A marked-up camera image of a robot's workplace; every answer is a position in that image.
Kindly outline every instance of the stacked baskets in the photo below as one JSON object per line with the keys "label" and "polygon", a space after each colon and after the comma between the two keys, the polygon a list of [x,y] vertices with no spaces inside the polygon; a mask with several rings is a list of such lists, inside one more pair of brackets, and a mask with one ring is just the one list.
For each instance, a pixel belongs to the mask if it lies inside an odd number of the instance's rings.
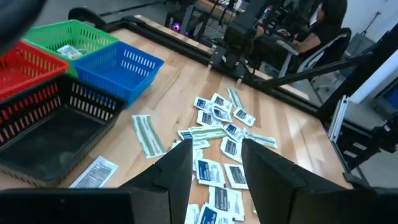
{"label": "stacked baskets", "polygon": [[58,185],[163,63],[76,20],[31,29],[0,57],[0,171]]}

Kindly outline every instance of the person's arm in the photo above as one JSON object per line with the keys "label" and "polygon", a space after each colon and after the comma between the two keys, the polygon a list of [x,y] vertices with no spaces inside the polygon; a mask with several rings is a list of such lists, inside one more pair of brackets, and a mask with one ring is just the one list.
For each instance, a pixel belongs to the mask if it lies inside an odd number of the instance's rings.
{"label": "person's arm", "polygon": [[321,44],[321,40],[319,39],[319,37],[317,35],[315,35],[314,33],[311,33],[304,41],[299,42],[297,40],[293,40],[293,44],[294,44],[294,49],[298,52],[298,53],[304,53],[310,49],[313,49],[314,47],[318,46]]}

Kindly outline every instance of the red basket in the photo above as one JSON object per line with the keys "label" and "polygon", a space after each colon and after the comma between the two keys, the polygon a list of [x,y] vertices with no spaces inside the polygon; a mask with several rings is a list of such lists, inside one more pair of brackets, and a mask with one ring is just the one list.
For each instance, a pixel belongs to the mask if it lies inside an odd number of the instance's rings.
{"label": "red basket", "polygon": [[0,100],[65,72],[69,64],[23,41],[0,57]]}

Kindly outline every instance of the black basket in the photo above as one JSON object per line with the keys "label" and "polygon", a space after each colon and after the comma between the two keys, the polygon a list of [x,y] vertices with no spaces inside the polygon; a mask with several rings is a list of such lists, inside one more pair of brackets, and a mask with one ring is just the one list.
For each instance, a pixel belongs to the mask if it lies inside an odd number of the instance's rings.
{"label": "black basket", "polygon": [[126,101],[59,75],[0,103],[0,170],[54,187],[114,126]]}

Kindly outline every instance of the green basket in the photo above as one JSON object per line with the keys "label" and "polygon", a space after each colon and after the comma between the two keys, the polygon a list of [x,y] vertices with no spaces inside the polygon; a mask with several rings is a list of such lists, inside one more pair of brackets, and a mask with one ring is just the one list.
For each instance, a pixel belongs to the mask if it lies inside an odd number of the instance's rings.
{"label": "green basket", "polygon": [[[85,57],[119,39],[83,22],[69,20],[35,27],[26,33],[24,40],[69,62],[70,66],[66,72],[78,77],[72,65],[74,60]],[[83,49],[86,53],[81,57],[70,59],[57,52],[59,48],[67,44],[78,50]]]}

